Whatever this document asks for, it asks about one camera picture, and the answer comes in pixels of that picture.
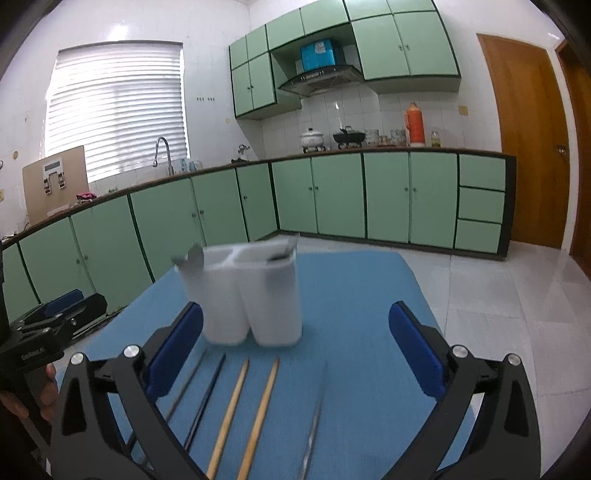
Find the person's left hand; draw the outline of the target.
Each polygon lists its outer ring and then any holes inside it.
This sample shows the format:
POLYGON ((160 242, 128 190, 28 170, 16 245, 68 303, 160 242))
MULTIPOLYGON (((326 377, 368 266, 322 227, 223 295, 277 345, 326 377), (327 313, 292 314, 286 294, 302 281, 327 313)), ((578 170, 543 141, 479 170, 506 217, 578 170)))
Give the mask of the person's left hand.
POLYGON ((49 423, 52 422, 59 392, 56 383, 56 369, 53 363, 48 364, 42 375, 42 388, 38 399, 41 416, 49 423))

